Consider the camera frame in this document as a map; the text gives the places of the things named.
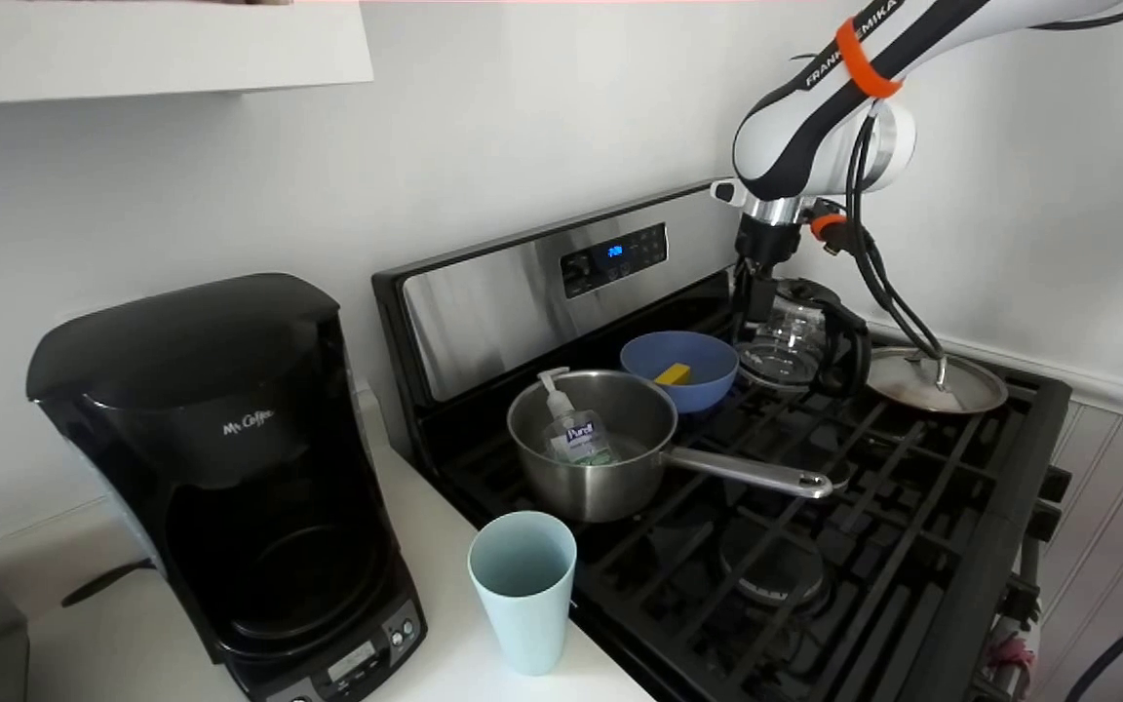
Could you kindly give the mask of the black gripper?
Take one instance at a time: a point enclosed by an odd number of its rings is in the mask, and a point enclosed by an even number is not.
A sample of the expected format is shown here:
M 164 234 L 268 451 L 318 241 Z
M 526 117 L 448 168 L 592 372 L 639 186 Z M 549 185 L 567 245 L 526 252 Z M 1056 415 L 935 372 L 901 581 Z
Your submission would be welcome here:
M 755 298 L 773 284 L 773 268 L 797 250 L 795 226 L 766 226 L 761 220 L 739 220 L 735 226 L 735 265 L 732 265 L 732 313 L 749 321 Z

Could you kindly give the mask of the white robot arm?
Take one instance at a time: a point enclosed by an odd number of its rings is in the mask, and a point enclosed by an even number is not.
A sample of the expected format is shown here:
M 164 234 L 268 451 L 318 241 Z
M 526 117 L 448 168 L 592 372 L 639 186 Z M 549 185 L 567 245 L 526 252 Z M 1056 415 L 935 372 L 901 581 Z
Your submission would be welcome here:
M 1123 239 L 1117 120 L 1123 0 L 864 0 L 732 130 L 732 303 L 761 321 L 801 241 L 881 280 L 881 215 L 929 313 L 1056 313 Z

